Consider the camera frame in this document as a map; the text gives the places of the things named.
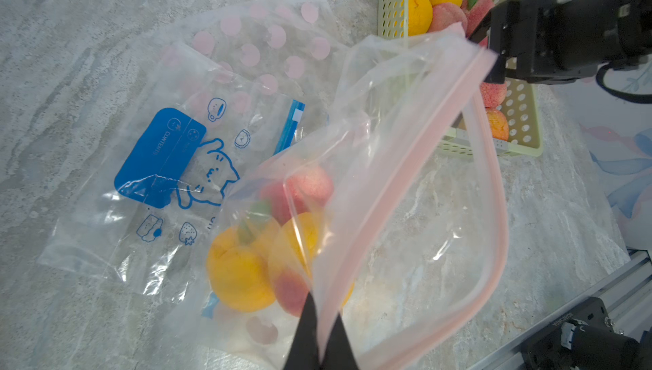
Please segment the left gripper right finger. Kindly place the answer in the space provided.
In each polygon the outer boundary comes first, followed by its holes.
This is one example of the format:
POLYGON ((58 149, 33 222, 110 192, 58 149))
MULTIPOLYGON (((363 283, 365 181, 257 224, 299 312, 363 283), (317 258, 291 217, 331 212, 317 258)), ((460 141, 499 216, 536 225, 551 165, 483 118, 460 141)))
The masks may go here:
POLYGON ((358 370, 358 364, 346 334, 341 315, 336 318, 334 327, 325 348, 322 370, 358 370))

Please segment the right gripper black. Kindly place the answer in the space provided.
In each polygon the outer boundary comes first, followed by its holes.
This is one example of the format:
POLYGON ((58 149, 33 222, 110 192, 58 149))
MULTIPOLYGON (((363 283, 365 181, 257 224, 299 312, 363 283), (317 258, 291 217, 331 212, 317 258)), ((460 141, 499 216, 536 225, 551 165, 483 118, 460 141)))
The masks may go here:
POLYGON ((651 54, 651 0, 507 0, 470 34, 499 56, 487 81, 567 84, 651 54))

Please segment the pink zipper clear bag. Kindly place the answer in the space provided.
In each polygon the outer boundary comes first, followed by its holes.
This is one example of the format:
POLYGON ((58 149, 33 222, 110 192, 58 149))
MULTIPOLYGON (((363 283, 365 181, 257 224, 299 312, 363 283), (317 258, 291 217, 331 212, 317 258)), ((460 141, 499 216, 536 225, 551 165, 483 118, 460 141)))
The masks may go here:
POLYGON ((263 188, 321 167, 334 193, 310 294, 322 369, 341 315, 359 369, 405 369, 460 330, 507 260, 504 185, 480 85, 496 60, 461 25, 406 40, 370 36, 343 58, 326 126, 249 172, 200 243, 195 280, 166 324, 184 343, 283 369, 300 318, 274 302, 237 312, 213 293, 206 258, 234 225, 250 236, 263 188))

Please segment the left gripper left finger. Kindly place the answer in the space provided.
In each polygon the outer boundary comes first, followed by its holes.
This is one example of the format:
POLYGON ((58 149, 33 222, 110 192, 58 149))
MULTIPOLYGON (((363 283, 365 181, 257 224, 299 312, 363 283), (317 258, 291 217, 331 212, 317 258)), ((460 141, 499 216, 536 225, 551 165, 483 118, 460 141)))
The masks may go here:
POLYGON ((319 368, 317 312, 312 295, 308 294, 283 370, 317 370, 319 368))

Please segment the blue zipper clear bag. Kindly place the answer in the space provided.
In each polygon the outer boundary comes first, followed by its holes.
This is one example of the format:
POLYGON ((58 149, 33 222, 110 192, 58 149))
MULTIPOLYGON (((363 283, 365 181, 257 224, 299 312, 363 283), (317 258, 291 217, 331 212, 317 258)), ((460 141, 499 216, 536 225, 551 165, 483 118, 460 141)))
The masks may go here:
POLYGON ((224 197, 327 121, 343 54, 326 0, 257 0, 135 40, 144 89, 39 257, 179 302, 224 197))

